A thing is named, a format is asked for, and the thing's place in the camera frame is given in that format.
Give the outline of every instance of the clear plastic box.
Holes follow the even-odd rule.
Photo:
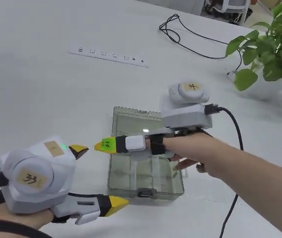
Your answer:
[[[112,136],[136,135],[162,127],[160,113],[115,107]],[[121,197],[175,200],[184,194],[181,172],[164,155],[135,162],[129,153],[110,158],[108,192]]]

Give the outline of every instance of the black cord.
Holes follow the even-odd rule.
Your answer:
[[[199,55],[199,56],[202,56],[202,57],[205,57],[205,58],[208,58],[208,59],[212,59],[212,60],[222,60],[222,59],[225,59],[225,58],[226,58],[226,57],[211,57],[211,56],[206,56],[206,55],[203,55],[203,54],[201,54],[201,53],[199,53],[199,52],[197,52],[197,51],[195,51],[195,50],[193,50],[193,49],[190,49],[190,48],[184,46],[183,44],[181,44],[181,43],[180,43],[180,35],[179,35],[176,31],[167,28],[167,24],[170,23],[170,22],[172,22],[172,21],[175,21],[175,20],[178,20],[178,21],[180,22],[180,24],[181,24],[187,31],[191,32],[192,34],[194,34],[194,35],[196,35],[196,36],[199,36],[199,37],[202,37],[202,38],[204,38],[204,39],[211,40],[211,41],[214,41],[214,42],[218,42],[218,43],[221,43],[221,44],[225,44],[225,45],[228,44],[228,43],[226,43],[226,42],[219,41],[219,40],[215,40],[215,39],[212,39],[212,38],[210,38],[210,37],[206,37],[206,36],[200,35],[200,34],[198,34],[198,33],[196,33],[196,32],[193,32],[192,30],[188,29],[188,28],[182,23],[182,21],[180,20],[180,16],[179,16],[178,14],[174,14],[173,16],[170,16],[170,17],[167,19],[166,22],[164,22],[163,24],[161,24],[161,25],[159,26],[159,30],[162,31],[165,35],[167,35],[167,36],[170,38],[171,41],[173,41],[174,43],[176,43],[176,44],[178,44],[178,45],[184,47],[185,49],[187,49],[187,50],[189,50],[189,51],[191,51],[191,52],[193,52],[193,53],[195,53],[195,54],[197,54],[197,55]],[[174,38],[169,34],[170,32],[174,33],[174,34],[178,37],[178,39],[177,39],[177,40],[174,39]],[[238,70],[238,69],[240,68],[241,64],[242,64],[242,55],[241,55],[241,52],[238,51],[238,53],[239,53],[239,55],[240,55],[240,63],[239,63],[239,65],[238,65],[238,67],[236,68],[236,70]]]
[[[97,194],[79,194],[79,193],[72,193],[72,192],[69,192],[68,195],[72,197],[97,197]]]
[[[238,139],[239,139],[239,144],[240,144],[240,150],[244,150],[244,148],[243,148],[243,141],[242,141],[242,135],[241,135],[241,131],[240,131],[238,122],[236,121],[236,119],[235,119],[235,117],[233,116],[233,114],[232,114],[227,108],[218,107],[218,112],[221,112],[221,111],[226,112],[226,113],[230,116],[230,118],[232,119],[232,121],[233,121],[233,123],[234,123],[234,126],[235,126],[235,129],[236,129],[236,132],[237,132],[237,134],[238,134]],[[219,238],[222,238],[223,235],[224,235],[225,228],[226,228],[226,223],[228,222],[228,220],[229,220],[229,218],[230,218],[230,216],[231,216],[231,214],[232,214],[232,211],[233,211],[233,209],[234,209],[234,207],[235,207],[235,205],[236,205],[236,202],[237,202],[238,198],[239,198],[239,195],[236,194],[236,195],[234,196],[234,199],[233,199],[232,205],[231,205],[231,207],[230,207],[230,210],[229,210],[229,212],[228,212],[228,214],[227,214],[227,216],[226,216],[226,218],[225,218],[225,220],[224,220],[224,223],[223,223],[223,225],[222,225],[221,233],[220,233]]]

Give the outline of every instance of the white desk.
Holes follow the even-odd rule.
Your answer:
[[[211,102],[232,110],[247,151],[282,165],[282,106],[237,95],[225,75],[235,69],[237,56],[203,59],[158,32],[174,12],[133,0],[0,0],[0,155],[52,134],[67,143],[92,147],[110,135],[114,106],[157,111],[167,86],[188,77],[210,89]],[[249,31],[180,15],[191,29],[223,41]],[[150,67],[70,55],[67,49],[74,40],[105,50],[140,53]],[[223,46],[186,32],[182,42],[209,55],[225,52]],[[238,145],[226,115],[214,117],[210,133]],[[108,163],[108,155],[89,151],[78,161],[73,191],[105,192]],[[48,225],[43,231],[56,238],[218,237],[229,204],[192,197],[197,185],[208,194],[220,191],[222,183],[198,175],[194,168],[188,173],[186,194],[173,203],[130,205],[87,225],[74,226],[70,221]],[[233,199],[233,193],[226,196],[228,201]],[[248,206],[237,205],[224,237],[281,238],[282,234]]]

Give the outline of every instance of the electrical outlet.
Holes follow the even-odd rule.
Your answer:
[[[91,49],[91,50],[89,51],[89,54],[90,54],[91,56],[95,56],[95,55],[96,55],[96,51],[93,50],[93,49]]]
[[[93,57],[103,60],[110,60],[120,63],[132,64],[140,67],[148,67],[144,59],[139,57],[131,57],[127,55],[120,55],[117,53],[109,53],[106,51],[98,51],[92,47],[83,47],[78,45],[72,45],[68,51],[70,54]]]

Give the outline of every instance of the chair leg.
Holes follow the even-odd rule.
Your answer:
[[[245,9],[244,9],[244,12],[241,16],[241,20],[240,20],[240,26],[243,26],[244,22],[245,22],[245,18],[246,18],[246,15],[248,13],[248,10],[249,10],[249,6],[250,6],[250,0],[246,0],[245,2]]]
[[[240,26],[243,26],[244,22],[245,22],[245,18],[246,18],[246,14],[248,13],[248,10],[245,10],[242,15],[241,15],[241,20],[240,20]]]

